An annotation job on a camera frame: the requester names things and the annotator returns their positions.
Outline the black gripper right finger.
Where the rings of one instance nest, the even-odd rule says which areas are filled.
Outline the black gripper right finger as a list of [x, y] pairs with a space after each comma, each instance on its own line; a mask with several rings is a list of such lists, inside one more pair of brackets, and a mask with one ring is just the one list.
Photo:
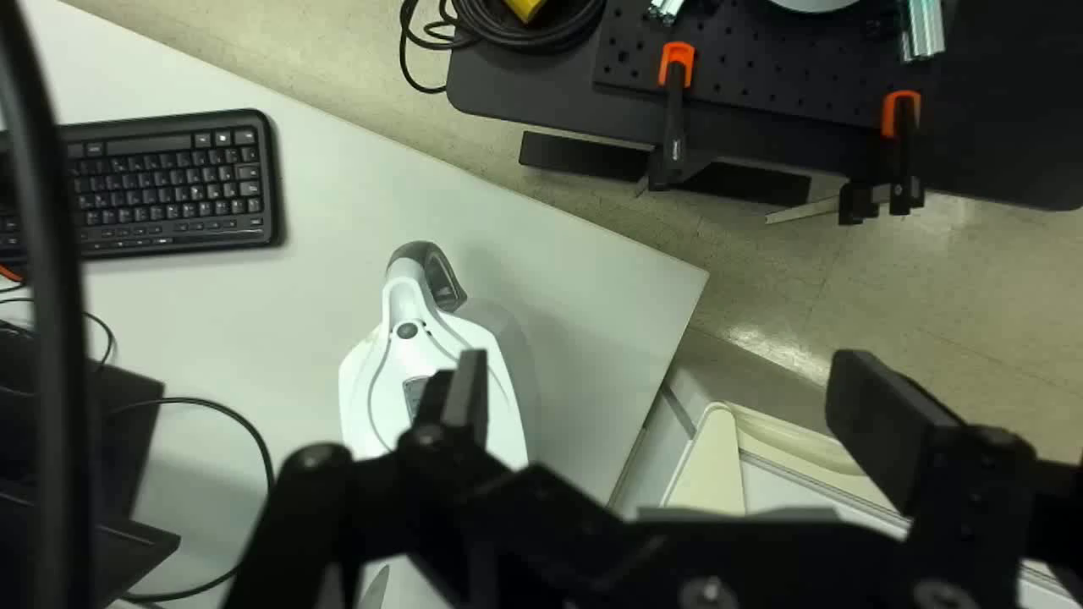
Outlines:
[[900, 515], [917, 511], [948, 447], [977, 441], [977, 431], [919, 381], [858, 348], [832, 357], [827, 423]]

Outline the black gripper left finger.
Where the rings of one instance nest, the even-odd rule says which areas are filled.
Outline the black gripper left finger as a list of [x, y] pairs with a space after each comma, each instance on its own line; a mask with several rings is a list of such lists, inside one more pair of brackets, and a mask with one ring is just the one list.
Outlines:
[[452, 368], [409, 381], [413, 427], [447, 427], [488, 445], [488, 353], [468, 348]]

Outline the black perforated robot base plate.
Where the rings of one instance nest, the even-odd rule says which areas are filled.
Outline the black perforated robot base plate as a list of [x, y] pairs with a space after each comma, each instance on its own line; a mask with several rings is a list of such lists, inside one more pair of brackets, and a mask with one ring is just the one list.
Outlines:
[[1083, 0], [461, 0], [447, 100], [526, 130], [536, 168], [649, 186], [661, 48], [697, 48], [694, 168], [668, 189], [796, 206], [874, 167], [881, 101], [924, 100], [928, 193], [1083, 206]]

